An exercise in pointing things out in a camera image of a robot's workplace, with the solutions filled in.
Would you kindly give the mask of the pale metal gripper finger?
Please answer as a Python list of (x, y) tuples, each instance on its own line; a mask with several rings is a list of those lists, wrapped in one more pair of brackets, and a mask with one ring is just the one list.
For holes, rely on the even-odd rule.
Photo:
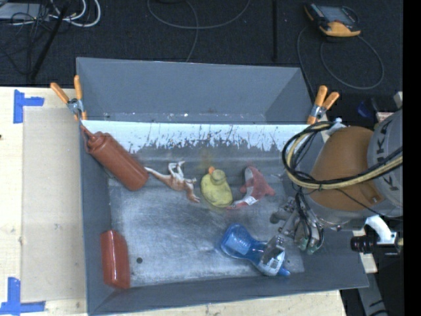
[(281, 236), (274, 236), (263, 248), (259, 270), (266, 276), (286, 276), (284, 260), (284, 239)]
[(271, 223), (279, 223), (280, 221), (286, 221), (289, 216), (295, 210), (295, 198), (288, 197), (285, 201), (283, 201), (279, 208), (274, 211), (270, 216)]

